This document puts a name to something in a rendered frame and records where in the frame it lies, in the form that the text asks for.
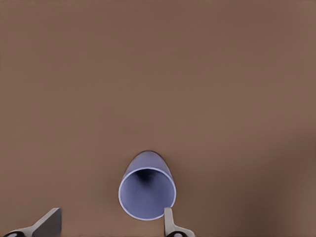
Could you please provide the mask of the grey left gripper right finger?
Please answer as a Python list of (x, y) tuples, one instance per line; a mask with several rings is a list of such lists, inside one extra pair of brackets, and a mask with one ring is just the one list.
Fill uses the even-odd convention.
[(164, 237), (195, 237), (192, 230), (179, 227), (174, 223), (171, 207), (164, 209)]

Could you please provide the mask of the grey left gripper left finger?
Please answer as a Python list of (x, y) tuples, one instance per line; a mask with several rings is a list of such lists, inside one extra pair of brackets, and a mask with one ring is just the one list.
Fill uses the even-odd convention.
[(3, 237), (60, 237), (62, 232), (62, 208), (55, 207), (33, 225), (13, 230)]

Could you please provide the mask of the purple cup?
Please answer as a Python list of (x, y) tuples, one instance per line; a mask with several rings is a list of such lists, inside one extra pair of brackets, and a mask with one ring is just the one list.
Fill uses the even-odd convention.
[(118, 188), (122, 209), (142, 221), (161, 218), (165, 208), (174, 206), (176, 197), (176, 185), (167, 163), (159, 153), (150, 150), (134, 157)]

